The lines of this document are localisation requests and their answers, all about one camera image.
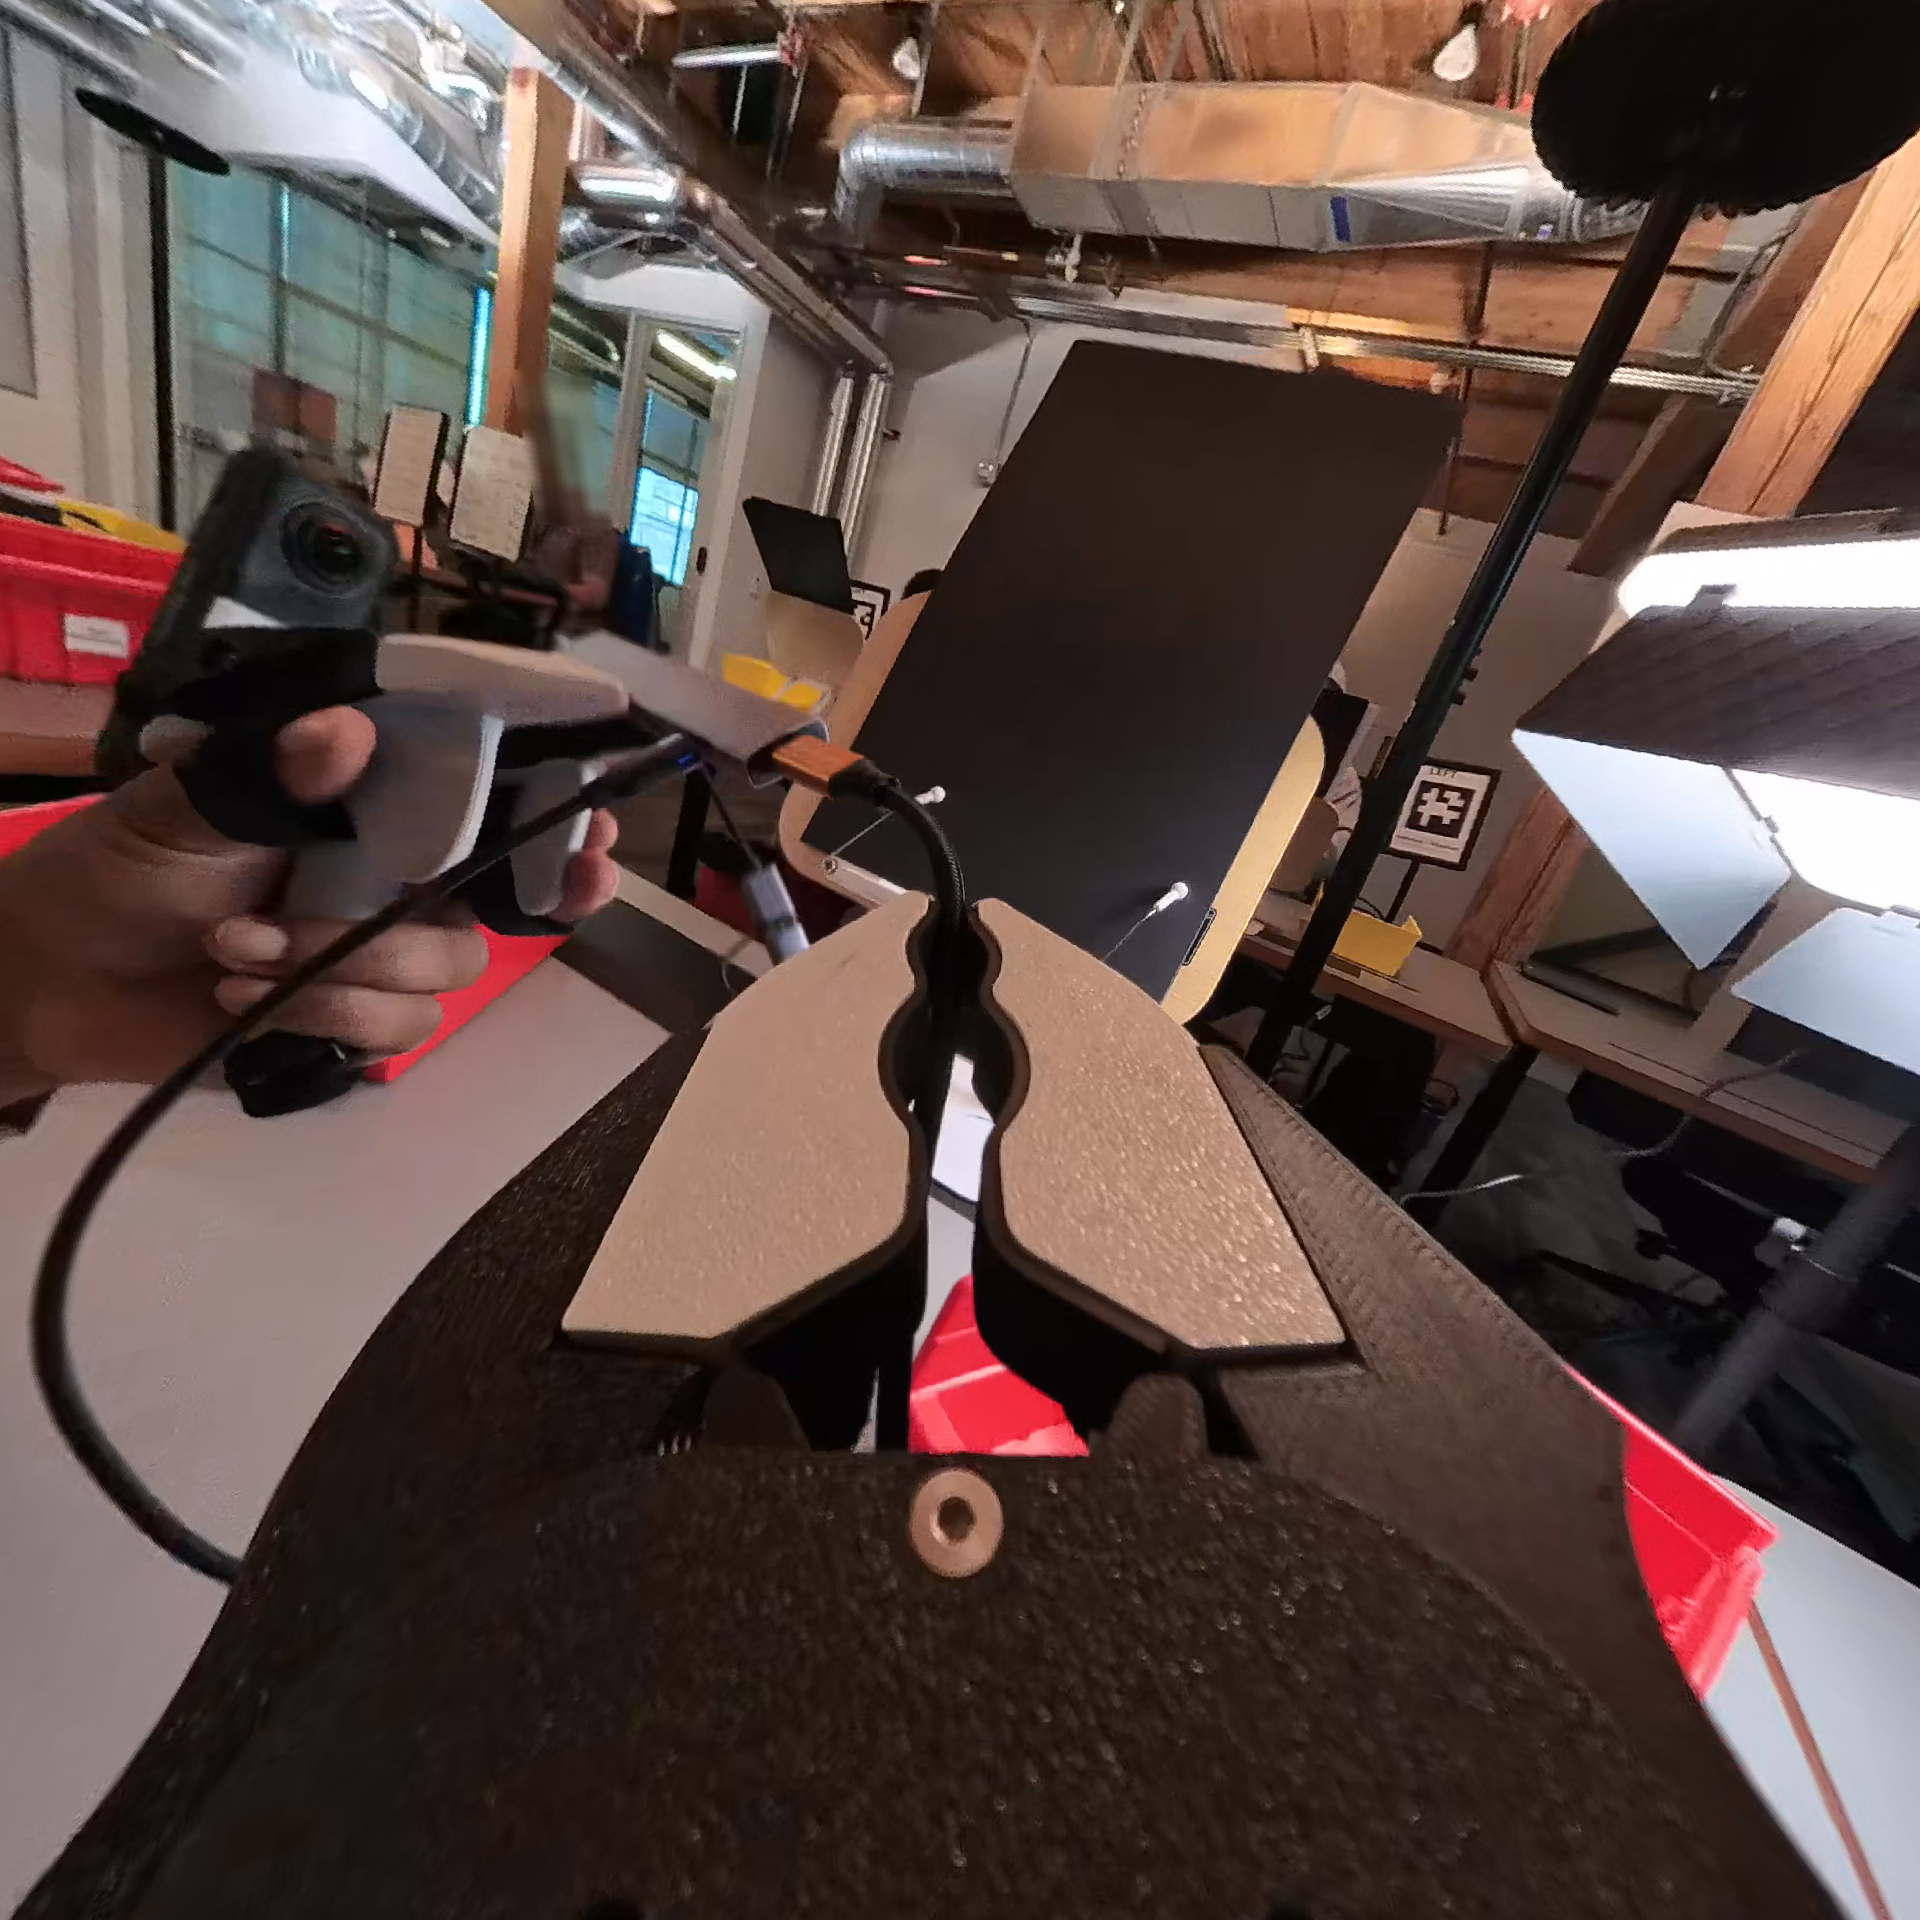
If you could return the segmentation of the wooden support post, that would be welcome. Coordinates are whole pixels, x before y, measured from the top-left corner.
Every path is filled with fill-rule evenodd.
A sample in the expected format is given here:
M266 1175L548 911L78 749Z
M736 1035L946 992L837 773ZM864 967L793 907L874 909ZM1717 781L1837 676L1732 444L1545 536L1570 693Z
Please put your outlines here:
M528 435L542 406L575 103L532 65L505 92L505 175L482 421Z

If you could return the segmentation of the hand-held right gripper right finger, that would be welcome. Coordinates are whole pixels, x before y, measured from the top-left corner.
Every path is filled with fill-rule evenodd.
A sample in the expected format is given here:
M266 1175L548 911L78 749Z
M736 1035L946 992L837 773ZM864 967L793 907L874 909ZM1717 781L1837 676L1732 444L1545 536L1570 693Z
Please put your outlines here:
M1204 1052L1116 967L985 899L981 1007L1007 1047L972 1272L1149 1356L1331 1356L1346 1328Z

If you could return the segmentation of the small printed tag sign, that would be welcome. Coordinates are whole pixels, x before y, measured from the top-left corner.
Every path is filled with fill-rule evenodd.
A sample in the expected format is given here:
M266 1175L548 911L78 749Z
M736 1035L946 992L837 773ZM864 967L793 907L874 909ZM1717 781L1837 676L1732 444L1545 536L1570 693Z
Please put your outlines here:
M1470 866L1503 773L1496 764L1425 762L1406 791L1385 850L1417 866Z

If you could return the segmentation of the wooden office desk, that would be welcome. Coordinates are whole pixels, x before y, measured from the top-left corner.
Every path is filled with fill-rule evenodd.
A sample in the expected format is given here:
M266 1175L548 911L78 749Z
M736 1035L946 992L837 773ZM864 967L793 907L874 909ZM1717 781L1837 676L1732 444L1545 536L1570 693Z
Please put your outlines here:
M1426 1173L1435 1202L1466 1195L1522 1082L1549 1058L1854 1185L1868 1180L1897 1132L1892 1116L1788 1075L1760 1072L1702 1044L1687 1024L1604 1013L1504 963L1475 973L1417 947L1397 976L1327 963L1312 992L1403 1021L1493 1063Z

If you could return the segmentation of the red plastic bin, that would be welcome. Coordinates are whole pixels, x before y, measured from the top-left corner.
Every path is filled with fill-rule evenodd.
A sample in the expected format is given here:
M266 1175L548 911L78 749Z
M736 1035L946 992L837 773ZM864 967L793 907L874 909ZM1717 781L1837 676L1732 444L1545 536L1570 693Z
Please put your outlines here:
M2 807L2 855L21 850L33 835L44 834L47 828L53 828L59 821L68 817L72 814L82 814L83 807L92 807L105 796L99 791L94 793L76 791L72 796L63 791L59 796L50 791L47 796L35 791L29 797L30 804ZM468 1026L471 1021L476 1021L492 1002L496 1002L519 981L525 981L548 958L552 958L567 940L567 930L562 930L561 934L525 934L525 938L485 930L482 938L490 944L486 969L468 988L462 988L458 992L451 992L451 996L442 996L442 1024L427 1040L422 1040L411 1052L373 1061L368 1068L361 1068L363 1082L373 1082L373 1083L397 1082L409 1068L419 1067L422 1058L427 1058L432 1052L443 1047L462 1026Z
M2 676L110 686L137 659L181 555L2 514Z
M1591 1386L1623 1436L1623 1510L1644 1593L1698 1699L1708 1699L1764 1582L1778 1533L1689 1457ZM915 1455L1086 1457L1062 1403L1007 1368L981 1334L972 1277L924 1332L908 1396Z

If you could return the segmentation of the dark light stand pole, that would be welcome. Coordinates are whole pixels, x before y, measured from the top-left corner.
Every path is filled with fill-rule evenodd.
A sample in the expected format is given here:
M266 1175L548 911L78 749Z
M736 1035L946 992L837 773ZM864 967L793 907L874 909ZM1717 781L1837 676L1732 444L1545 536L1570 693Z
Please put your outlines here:
M1868 1268L1886 1256L1886 1246L1915 1208L1919 1125L1911 1121L1839 1214L1812 1242L1788 1251L1764 1303L1740 1323L1680 1408L1672 1443L1696 1460L1716 1449L1778 1375L1796 1339L1826 1329L1853 1303Z

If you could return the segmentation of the black tablet tan rim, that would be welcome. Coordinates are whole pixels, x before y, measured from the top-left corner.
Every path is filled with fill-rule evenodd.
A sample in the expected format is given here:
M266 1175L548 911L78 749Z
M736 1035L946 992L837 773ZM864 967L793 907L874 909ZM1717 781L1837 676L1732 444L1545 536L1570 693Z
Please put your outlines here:
M1075 343L833 735L940 787L972 899L1175 1021L1211 999L1293 828L1312 707L1455 438L1425 388Z

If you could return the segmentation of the computer monitor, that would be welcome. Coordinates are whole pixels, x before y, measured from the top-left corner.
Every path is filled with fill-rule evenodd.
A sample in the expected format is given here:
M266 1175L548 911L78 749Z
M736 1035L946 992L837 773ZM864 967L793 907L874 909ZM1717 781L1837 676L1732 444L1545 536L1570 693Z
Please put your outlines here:
M447 453L448 415L438 408L396 403L385 413L375 477L373 511L396 527L427 527Z
M517 564L538 498L538 450L530 438L473 422L467 427L447 520L448 539Z

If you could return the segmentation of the silver ventilation duct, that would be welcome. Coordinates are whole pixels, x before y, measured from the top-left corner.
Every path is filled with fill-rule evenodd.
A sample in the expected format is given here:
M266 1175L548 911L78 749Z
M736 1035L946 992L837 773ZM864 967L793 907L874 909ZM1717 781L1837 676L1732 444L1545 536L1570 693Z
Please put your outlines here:
M890 201L1293 253L1594 246L1644 221L1553 179L1522 116L1379 84L1041 85L1010 123L867 123L841 149L833 218L867 232Z

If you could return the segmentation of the black floor lamp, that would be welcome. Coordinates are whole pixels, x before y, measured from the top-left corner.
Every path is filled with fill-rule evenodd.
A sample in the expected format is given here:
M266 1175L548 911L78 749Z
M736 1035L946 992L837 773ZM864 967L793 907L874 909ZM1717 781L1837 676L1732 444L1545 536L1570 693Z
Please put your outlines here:
M1892 158L1919 127L1915 4L1607 2L1550 56L1535 149L1560 185L1644 218L1435 653L1359 824L1249 1047L1270 1076L1307 1021L1336 940L1464 688L1613 373L1702 213L1808 202Z
M97 123L110 129L126 149L140 154L142 222L134 258L144 268L144 345L147 369L140 377L152 415L152 482L158 521L171 531L181 530L181 408L176 373L176 302L173 302L173 164L191 172L223 179L232 172L229 158L205 146L205 142L181 132L149 108L118 98L99 88L82 88L78 107Z

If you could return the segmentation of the white tablet stand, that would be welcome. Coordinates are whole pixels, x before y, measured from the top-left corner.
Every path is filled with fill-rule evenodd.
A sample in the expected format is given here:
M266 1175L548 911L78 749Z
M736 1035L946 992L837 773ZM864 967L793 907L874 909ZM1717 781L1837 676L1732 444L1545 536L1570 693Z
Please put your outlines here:
M841 885L846 874L862 871L867 880L862 885L883 887L890 885L894 891L900 885L886 882L876 874L874 866L874 850L855 850L862 847L864 839L874 835L879 828L894 821L894 814L883 807L874 797L860 797L864 806L872 807L872 817L867 817L860 828L841 835L833 847L815 848L820 855L820 871L824 880L831 885ZM1193 890L1188 887L1188 880L1175 880L1155 901L1154 907L1145 907L1142 915L1123 931L1117 940L1108 947L1103 956L1104 959L1113 959L1119 947L1140 931L1149 921L1174 911L1183 901L1188 901ZM985 1158L988 1145L988 1126L993 1121L993 1114L981 1102L981 1094L972 1082L972 1061L965 1053L964 1044L956 1044L956 1056L951 1061L948 1072L948 1104L940 1120L940 1138L933 1151L933 1189L940 1195L940 1201L953 1211L972 1214L978 1206L981 1192L981 1166Z

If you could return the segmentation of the black cable blue-ring plug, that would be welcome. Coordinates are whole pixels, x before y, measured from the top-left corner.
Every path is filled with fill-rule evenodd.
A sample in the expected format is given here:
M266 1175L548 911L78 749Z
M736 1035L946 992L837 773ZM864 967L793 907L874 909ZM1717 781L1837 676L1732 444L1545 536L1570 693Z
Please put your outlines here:
M35 1389L53 1429L83 1476L121 1520L126 1520L176 1565L220 1588L233 1588L243 1571L243 1562L233 1552L195 1533L166 1500L158 1498L130 1460L114 1447L110 1432L87 1401L66 1316L78 1251L83 1249L83 1235L92 1228L99 1202L106 1199L132 1156L147 1142L149 1132L181 1104L182 1094L211 1068L225 1067L243 1040L261 1035L266 1021L281 1013L302 991L370 947L381 934L454 899L463 887L508 862L511 850L530 847L542 831L567 825L572 817L603 804L631 797L672 774L688 774L696 771L703 759L705 748L693 735L667 731L658 743L618 755L608 773L585 782L580 797L552 804L530 824L508 828L490 844L480 847L480 850L456 862L443 877L404 885L394 901L381 907L373 916L348 925L346 931L319 949L319 956L302 963L302 967L277 985L257 1007L247 1010L233 1029L192 1053L181 1068L166 1076L154 1092L147 1092L132 1108L132 1114L114 1126L99 1152L83 1166L82 1178L53 1219L30 1290L29 1346Z

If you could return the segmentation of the black monitor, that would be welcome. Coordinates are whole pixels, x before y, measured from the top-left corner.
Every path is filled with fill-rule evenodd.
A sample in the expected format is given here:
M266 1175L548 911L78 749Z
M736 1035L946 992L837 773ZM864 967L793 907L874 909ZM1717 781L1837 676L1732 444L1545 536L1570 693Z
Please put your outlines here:
M855 612L846 535L838 517L760 495L742 498L742 514L776 595Z

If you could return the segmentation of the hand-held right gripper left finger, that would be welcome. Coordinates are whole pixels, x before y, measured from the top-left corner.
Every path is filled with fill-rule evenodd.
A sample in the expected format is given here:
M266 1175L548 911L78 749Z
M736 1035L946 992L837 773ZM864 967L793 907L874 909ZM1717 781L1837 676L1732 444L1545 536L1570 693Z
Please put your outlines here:
M780 963L707 1029L562 1311L594 1346L710 1357L869 1280L929 1168L894 1052L924 1001L912 891Z

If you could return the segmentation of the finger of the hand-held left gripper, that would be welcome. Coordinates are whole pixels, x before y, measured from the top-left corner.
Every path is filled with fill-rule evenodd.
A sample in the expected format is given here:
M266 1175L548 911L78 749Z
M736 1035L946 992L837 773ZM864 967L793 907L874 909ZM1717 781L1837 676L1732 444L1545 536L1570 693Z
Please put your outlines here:
M595 724L631 707L625 686L601 667L458 635L384 635L375 686L384 696L438 702L505 724Z

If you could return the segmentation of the cardboard box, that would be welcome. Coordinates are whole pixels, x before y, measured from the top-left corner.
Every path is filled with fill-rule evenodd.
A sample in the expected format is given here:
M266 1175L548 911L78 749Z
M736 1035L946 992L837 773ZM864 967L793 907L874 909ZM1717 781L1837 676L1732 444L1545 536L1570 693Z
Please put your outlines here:
M765 595L763 659L788 678L837 693L862 659L864 629L851 610L771 587Z

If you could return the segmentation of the black cable orange plugs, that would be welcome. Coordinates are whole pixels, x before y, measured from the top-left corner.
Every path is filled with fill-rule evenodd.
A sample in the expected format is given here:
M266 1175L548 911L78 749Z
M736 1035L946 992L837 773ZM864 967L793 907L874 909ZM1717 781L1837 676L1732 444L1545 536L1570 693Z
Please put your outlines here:
M815 796L872 804L902 821L924 848L933 874L933 916L908 938L918 999L885 1034L879 1053L883 1092L908 1096L905 1223L828 1303L804 1310L776 1339L796 1352L824 1356L828 1334L845 1334L851 1346L855 1384L874 1389L874 1447L883 1455L902 1455L918 1324L928 1299L924 1206L933 1191L933 1156L978 982L965 874L933 807L869 757L815 738L796 738L780 744L776 767Z

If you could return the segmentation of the bright white panel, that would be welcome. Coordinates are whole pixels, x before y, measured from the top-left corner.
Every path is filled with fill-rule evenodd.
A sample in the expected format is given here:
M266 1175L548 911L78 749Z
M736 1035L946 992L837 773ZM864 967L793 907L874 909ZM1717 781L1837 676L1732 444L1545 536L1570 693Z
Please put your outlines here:
M1826 899L1735 999L1915 1075L1915 514L1677 527L1617 606L1518 753L1698 967L1788 885Z

